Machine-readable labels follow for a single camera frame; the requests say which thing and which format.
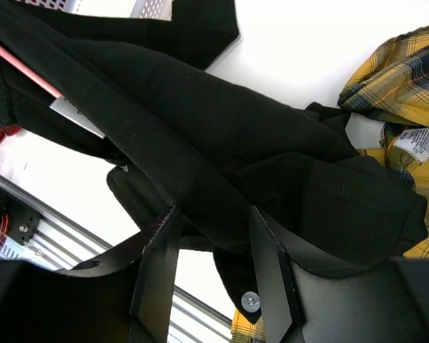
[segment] care label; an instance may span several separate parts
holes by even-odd
[[[51,104],[51,109],[61,114],[68,120],[71,120],[87,131],[104,138],[105,134],[101,132],[88,118],[86,118],[65,96],[54,100]]]
[[[405,130],[393,145],[406,150],[420,163],[424,163],[429,160],[429,129]]]

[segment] yellow plaid shirt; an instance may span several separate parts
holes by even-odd
[[[360,153],[375,157],[428,200],[425,223],[429,231],[429,159],[420,163],[395,146],[403,131],[429,128],[429,26],[382,44],[348,80],[338,105],[386,121],[382,147],[361,149]],[[405,256],[429,257],[429,237]],[[232,342],[265,342],[262,319],[250,324],[236,311]]]

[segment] pink rod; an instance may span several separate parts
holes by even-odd
[[[49,82],[44,80],[35,71],[31,70],[24,63],[19,61],[15,56],[10,54],[7,50],[0,46],[0,56],[7,60],[12,66],[15,66],[21,73],[29,77],[33,82],[38,84],[42,89],[50,93],[54,98],[58,99],[62,96],[62,93],[58,91]]]

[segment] black jacket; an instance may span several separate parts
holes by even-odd
[[[93,19],[0,0],[0,42],[107,139],[52,112],[51,97],[2,60],[0,126],[117,164],[109,186],[142,229],[181,205],[183,247],[214,250],[239,309],[257,290],[251,204],[360,264],[425,238],[425,199],[335,131],[339,112],[293,109],[200,70],[238,35],[231,0],[178,0],[173,14],[183,20]]]

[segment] black plastic bracket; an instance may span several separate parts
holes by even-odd
[[[16,243],[24,245],[34,235],[41,220],[41,215],[31,207],[13,197],[8,197],[7,212],[9,214],[8,236]]]
[[[250,236],[267,343],[285,342],[303,315],[286,253],[256,207],[250,210]]]
[[[181,235],[179,208],[171,208],[155,227],[154,238],[144,249],[130,314],[156,343],[166,343]]]

